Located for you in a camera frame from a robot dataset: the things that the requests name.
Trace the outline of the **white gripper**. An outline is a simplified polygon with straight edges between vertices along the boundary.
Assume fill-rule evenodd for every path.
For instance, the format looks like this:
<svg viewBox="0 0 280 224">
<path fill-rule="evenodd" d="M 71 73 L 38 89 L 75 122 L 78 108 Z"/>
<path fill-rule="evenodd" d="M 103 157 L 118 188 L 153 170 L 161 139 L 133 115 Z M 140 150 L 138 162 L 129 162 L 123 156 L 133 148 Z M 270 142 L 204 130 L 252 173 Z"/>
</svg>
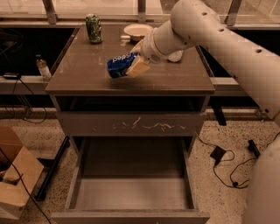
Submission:
<svg viewBox="0 0 280 224">
<path fill-rule="evenodd" d="M 140 53 L 136 56 L 132 65 L 126 69 L 125 73 L 129 77 L 137 77 L 150 69 L 150 63 L 158 64 L 165 57 L 164 54 L 165 37 L 159 29 L 153 29 L 143 39 L 137 42 L 132 48 L 132 53 Z"/>
</svg>

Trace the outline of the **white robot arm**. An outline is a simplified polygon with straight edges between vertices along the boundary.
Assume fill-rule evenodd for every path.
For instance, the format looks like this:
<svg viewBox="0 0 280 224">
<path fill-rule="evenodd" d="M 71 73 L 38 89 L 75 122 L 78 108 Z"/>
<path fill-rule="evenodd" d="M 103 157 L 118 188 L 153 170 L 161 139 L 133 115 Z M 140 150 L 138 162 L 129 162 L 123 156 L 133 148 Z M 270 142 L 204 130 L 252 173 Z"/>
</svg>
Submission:
<svg viewBox="0 0 280 224">
<path fill-rule="evenodd" d="M 133 50 L 126 71 L 136 77 L 172 53 L 199 45 L 237 79 L 275 123 L 280 119 L 280 57 L 230 31 L 201 0 L 179 0 L 170 19 Z M 280 136 L 257 159 L 249 181 L 242 224 L 280 224 Z"/>
</svg>

